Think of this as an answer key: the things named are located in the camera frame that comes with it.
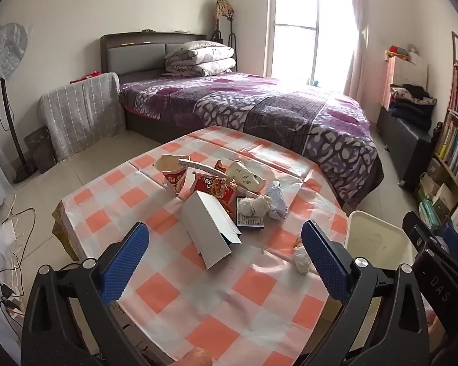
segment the pink and white tablecloth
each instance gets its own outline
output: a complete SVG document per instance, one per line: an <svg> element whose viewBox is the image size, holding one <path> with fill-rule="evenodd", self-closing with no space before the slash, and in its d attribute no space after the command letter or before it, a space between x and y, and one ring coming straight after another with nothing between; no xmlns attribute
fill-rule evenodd
<svg viewBox="0 0 458 366"><path fill-rule="evenodd" d="M211 166L217 160L226 166L240 160L267 183L279 180L289 205L286 220L265 217L261 232L243 230L243 245L207 271L180 218L194 175L189 170L182 193L173 196L152 166L162 154L190 155ZM97 258L135 222L145 222L149 248L119 308L148 345L168 357L178 360L199 346L224 366L293 363L328 298L319 276L301 275L291 263L297 235L312 218L330 239L344 243L347 224L315 163L266 140L215 126L120 165L62 204L62 220L81 258Z"/></svg>

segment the bed frame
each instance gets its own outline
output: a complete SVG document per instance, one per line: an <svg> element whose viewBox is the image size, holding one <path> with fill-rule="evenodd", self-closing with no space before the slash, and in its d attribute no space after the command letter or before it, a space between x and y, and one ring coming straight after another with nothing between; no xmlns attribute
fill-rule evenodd
<svg viewBox="0 0 458 366"><path fill-rule="evenodd" d="M107 34L100 39L103 73L116 73L121 88L126 82L158 78L166 73L165 56L180 44L206 40L204 34L143 30ZM127 129L160 143L171 142L191 131L125 110Z"/></svg>

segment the floor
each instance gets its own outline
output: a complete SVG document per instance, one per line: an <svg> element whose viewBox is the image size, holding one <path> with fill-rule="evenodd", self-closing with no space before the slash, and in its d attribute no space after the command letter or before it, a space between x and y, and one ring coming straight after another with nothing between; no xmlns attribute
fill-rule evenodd
<svg viewBox="0 0 458 366"><path fill-rule="evenodd" d="M404 215L417 206L412 197L399 188L399 179L380 137L374 134L374 140L382 161L385 179L362 201L358 209L400 227ZM127 131L100 141L93 147L61 162L45 174L36 174L17 187L13 212L17 213L29 207L37 211L34 231L25 249L22 264L24 302L29 298L32 283L40 266L49 264L57 270L72 261L51 233L54 224L51 213L59 201L94 178L157 146L159 143ZM16 221L15 232L20 243L17 249L21 247L17 253L20 259L23 245L33 223L32 213L24 213L14 218L14 221ZM327 325L323 326L323 332L327 328ZM84 332L84 335L89 336L89 332ZM93 348L91 351L94 353L95 342L87 337L85 339L87 344L93 342L89 347Z"/></svg>

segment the metal screw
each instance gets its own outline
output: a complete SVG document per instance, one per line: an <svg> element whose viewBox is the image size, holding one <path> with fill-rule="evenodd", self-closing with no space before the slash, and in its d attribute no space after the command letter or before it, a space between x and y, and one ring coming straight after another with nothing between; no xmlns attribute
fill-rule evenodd
<svg viewBox="0 0 458 366"><path fill-rule="evenodd" d="M96 266L96 260L95 259L86 259L84 262L83 262L83 268L86 268L86 269L91 269L93 267Z"/></svg>
<svg viewBox="0 0 458 366"><path fill-rule="evenodd" d="M401 269L406 274L410 274L412 272L412 267L409 264L402 264Z"/></svg>
<svg viewBox="0 0 458 366"><path fill-rule="evenodd" d="M358 257L354 263L358 266L358 267L361 267L361 268L365 268L367 265L368 265L368 262L366 259L362 258L362 257Z"/></svg>
<svg viewBox="0 0 458 366"><path fill-rule="evenodd" d="M48 272L49 272L50 268L49 268L49 265L43 265L40 269L39 269L39 273L41 275L46 275Z"/></svg>

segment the floral bedspread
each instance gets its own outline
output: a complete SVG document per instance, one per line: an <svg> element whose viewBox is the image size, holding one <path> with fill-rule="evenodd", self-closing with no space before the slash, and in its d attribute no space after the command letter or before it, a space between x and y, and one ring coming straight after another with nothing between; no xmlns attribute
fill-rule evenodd
<svg viewBox="0 0 458 366"><path fill-rule="evenodd" d="M121 89L120 102L132 112L193 131L232 128L301 154L351 207L383 179L363 110L339 93L243 73L162 77Z"/></svg>

